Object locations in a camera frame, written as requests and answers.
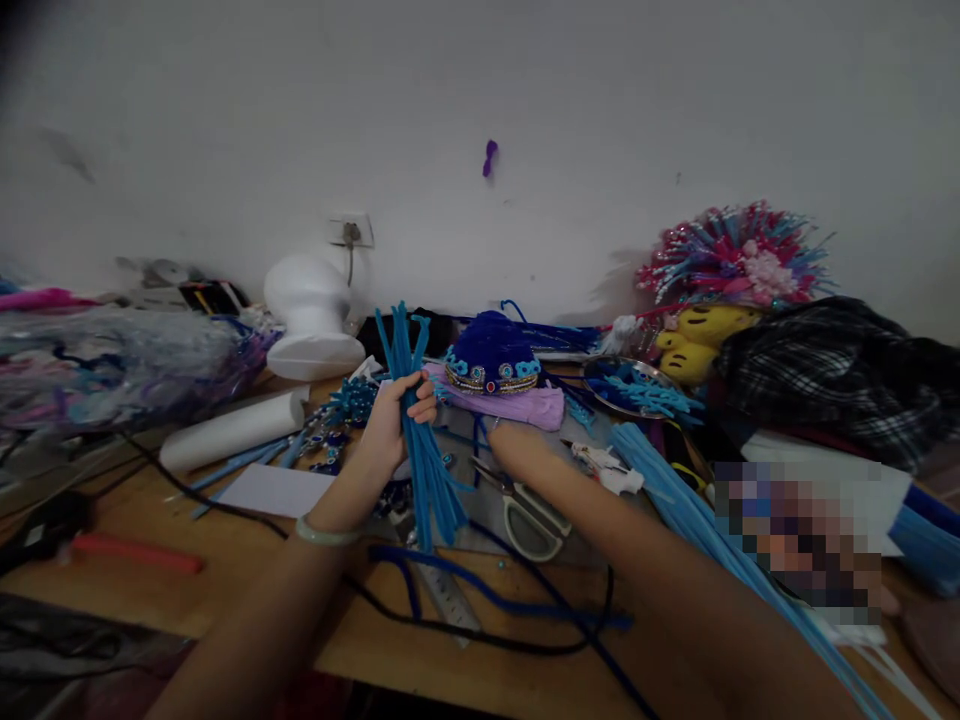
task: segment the red tool handle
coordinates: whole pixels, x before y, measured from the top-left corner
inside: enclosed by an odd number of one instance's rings
[[[121,540],[103,533],[77,535],[72,545],[83,552],[124,557],[147,565],[160,565],[187,575],[196,575],[203,570],[203,558],[196,555],[186,555],[156,545]]]

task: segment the purple hair clip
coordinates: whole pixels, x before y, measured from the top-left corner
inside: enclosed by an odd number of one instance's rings
[[[490,177],[490,173],[493,170],[493,156],[496,154],[497,150],[500,148],[494,140],[487,140],[487,161],[483,163],[483,176]]]

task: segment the electrical outlet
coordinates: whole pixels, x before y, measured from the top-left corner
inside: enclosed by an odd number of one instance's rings
[[[373,228],[370,226],[370,216],[366,213],[331,213],[327,215],[327,238],[331,245],[343,247],[343,226],[353,223],[360,231],[360,239],[354,247],[373,247]]]

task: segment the glue gun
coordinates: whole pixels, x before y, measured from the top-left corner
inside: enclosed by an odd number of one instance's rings
[[[610,454],[610,448],[601,450],[563,438],[560,442],[570,448],[574,459],[586,465],[600,484],[614,495],[622,492],[638,493],[643,487],[643,475],[636,470],[625,468],[623,463]]]

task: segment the bracelet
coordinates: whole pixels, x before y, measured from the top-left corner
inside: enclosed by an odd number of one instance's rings
[[[360,535],[359,530],[347,533],[320,532],[310,527],[307,523],[306,515],[297,518],[297,536],[301,540],[306,540],[313,545],[320,545],[321,547],[345,547],[346,545],[353,545],[353,543],[360,539]]]

